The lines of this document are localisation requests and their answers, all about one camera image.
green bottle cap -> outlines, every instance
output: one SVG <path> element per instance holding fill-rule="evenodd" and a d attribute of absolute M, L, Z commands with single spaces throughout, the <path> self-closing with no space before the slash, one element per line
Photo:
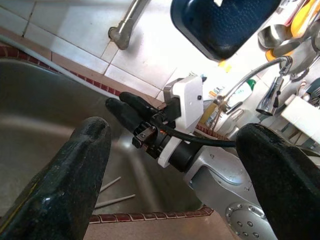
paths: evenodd
<path fill-rule="evenodd" d="M 246 81 L 246 83 L 249 84 L 251 90 L 253 91 L 257 82 L 255 80 L 253 80 L 253 79 L 249 79 L 249 80 Z"/>

bottle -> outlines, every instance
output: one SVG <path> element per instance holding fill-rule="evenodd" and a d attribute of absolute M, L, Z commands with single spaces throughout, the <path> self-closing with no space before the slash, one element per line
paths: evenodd
<path fill-rule="evenodd" d="M 232 96 L 229 98 L 227 105 L 229 108 L 232 108 L 239 102 L 244 102 L 250 95 L 252 94 L 256 81 L 253 79 L 249 79 L 244 82 Z"/>

sink basin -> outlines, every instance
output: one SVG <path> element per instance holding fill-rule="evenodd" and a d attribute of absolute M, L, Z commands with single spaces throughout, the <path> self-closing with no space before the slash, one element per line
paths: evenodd
<path fill-rule="evenodd" d="M 112 130 L 105 185 L 97 202 L 135 194 L 94 214 L 192 211 L 201 206 L 183 175 L 162 168 L 105 108 L 106 96 L 60 73 L 16 59 L 0 59 L 0 216 L 84 119 L 99 116 Z"/>

black cable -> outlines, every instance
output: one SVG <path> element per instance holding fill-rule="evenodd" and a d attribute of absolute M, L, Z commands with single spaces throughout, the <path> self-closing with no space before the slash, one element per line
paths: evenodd
<path fill-rule="evenodd" d="M 176 138 L 184 140 L 184 141 L 187 141 L 187 142 L 192 142 L 192 143 L 206 145 L 206 146 L 222 147 L 222 148 L 235 148 L 236 147 L 235 141 L 212 140 L 212 139 L 205 139 L 205 138 L 200 138 L 197 136 L 188 135 L 183 132 L 174 130 L 173 128 L 171 128 L 167 125 L 164 125 L 162 122 L 160 122 L 154 118 L 152 118 L 150 122 L 152 125 L 155 125 L 157 128 L 166 132 L 168 135 L 176 137 Z"/>

faucet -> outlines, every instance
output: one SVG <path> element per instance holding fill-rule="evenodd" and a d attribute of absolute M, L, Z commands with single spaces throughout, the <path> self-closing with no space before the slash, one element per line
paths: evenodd
<path fill-rule="evenodd" d="M 149 0 L 133 0 L 119 25 L 109 28 L 108 36 L 120 50 L 128 48 L 134 25 L 148 2 Z"/>
<path fill-rule="evenodd" d="M 214 100 L 214 103 L 217 104 L 217 106 L 221 111 L 229 115 L 234 110 L 236 110 L 239 106 L 242 105 L 242 102 L 238 102 L 233 107 L 228 106 L 228 101 L 230 97 L 238 90 L 238 88 L 240 88 L 242 84 L 244 84 L 247 80 L 249 80 L 256 74 L 258 74 L 259 72 L 275 64 L 281 64 L 282 62 L 284 62 L 284 65 L 283 67 L 280 66 L 281 69 L 279 71 L 279 77 L 276 77 L 274 79 L 270 89 L 264 95 L 264 97 L 262 98 L 262 100 L 260 101 L 260 103 L 256 108 L 256 111 L 258 111 L 259 113 L 267 116 L 272 116 L 279 105 L 278 97 L 281 93 L 280 88 L 283 82 L 283 76 L 288 74 L 291 68 L 291 65 L 293 63 L 293 60 L 290 56 L 281 56 L 257 67 L 256 69 L 254 69 L 253 71 L 245 75 L 226 95 L 224 96 L 218 95 Z"/>

